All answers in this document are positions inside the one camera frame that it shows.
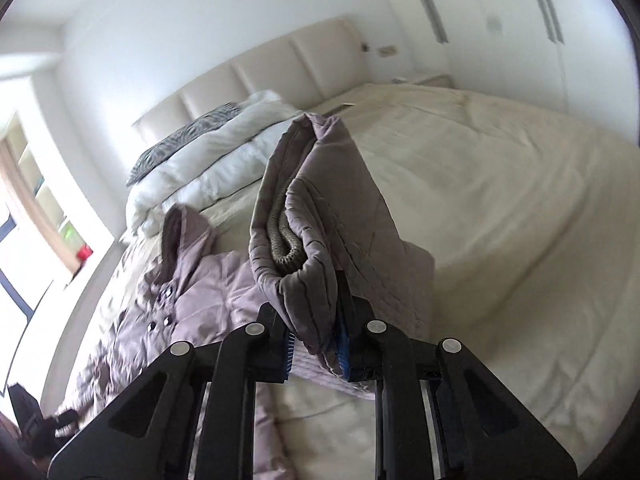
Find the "bed sheet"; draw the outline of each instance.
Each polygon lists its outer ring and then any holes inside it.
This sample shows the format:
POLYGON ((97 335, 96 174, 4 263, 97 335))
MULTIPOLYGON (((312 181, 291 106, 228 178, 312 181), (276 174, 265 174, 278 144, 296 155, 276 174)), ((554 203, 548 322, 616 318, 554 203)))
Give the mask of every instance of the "bed sheet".
MULTIPOLYGON (((459 338, 584 470, 640 388, 640 150, 471 92, 367 84, 317 111, 344 102, 401 237, 435 257, 432 341, 459 338)), ((246 250, 258 185, 205 211, 218 250, 246 250)), ((129 247, 97 326, 155 244, 129 247)), ((300 478, 371 478, 372 402, 297 378, 273 391, 300 478)))

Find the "grey jacket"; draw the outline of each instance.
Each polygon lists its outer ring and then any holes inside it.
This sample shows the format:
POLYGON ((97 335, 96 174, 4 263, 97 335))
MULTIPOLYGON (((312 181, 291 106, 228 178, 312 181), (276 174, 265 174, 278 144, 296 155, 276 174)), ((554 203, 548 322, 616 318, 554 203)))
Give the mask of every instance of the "grey jacket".
POLYGON ((249 248, 257 285, 308 350, 296 348, 297 375, 352 388, 320 371, 341 374, 333 343, 336 269, 344 270, 351 293, 369 300, 377 318, 411 338, 429 336, 433 257, 400 239, 335 116, 304 114, 283 134, 258 192, 249 248))

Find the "wardrobe door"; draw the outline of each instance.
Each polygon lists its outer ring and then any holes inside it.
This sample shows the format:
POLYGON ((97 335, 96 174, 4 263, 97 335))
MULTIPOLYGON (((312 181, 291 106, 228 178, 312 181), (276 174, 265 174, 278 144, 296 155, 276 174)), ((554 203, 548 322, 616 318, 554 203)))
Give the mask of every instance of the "wardrobe door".
POLYGON ((502 95, 566 111, 559 47, 562 32, 550 0, 476 0, 492 40, 502 95))
POLYGON ((611 0, 553 0, 564 35, 568 111, 638 142, 638 69, 611 0))
POLYGON ((478 0, 433 0, 447 41, 450 74, 456 88, 503 95, 495 38, 487 33, 478 0))
POLYGON ((419 72, 450 73, 446 47, 425 10, 422 0, 389 0, 402 24, 415 68, 419 72))

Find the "wall socket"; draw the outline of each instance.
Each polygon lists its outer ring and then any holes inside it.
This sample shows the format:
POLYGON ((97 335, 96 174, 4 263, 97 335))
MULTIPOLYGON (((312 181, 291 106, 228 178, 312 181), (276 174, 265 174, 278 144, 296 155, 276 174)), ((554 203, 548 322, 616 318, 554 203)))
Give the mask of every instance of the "wall socket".
POLYGON ((398 48, 395 45, 381 46, 378 49, 378 55, 380 57, 395 56, 397 53, 398 53, 398 48))

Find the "nightstand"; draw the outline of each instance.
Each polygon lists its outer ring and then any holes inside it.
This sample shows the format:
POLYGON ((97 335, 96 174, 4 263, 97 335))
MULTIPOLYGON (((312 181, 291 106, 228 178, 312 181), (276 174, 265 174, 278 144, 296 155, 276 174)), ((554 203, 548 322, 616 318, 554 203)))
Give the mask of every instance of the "nightstand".
POLYGON ((406 77, 395 77, 393 83, 410 83, 420 86, 437 86, 441 88, 455 88, 449 74, 439 72, 415 72, 406 77))

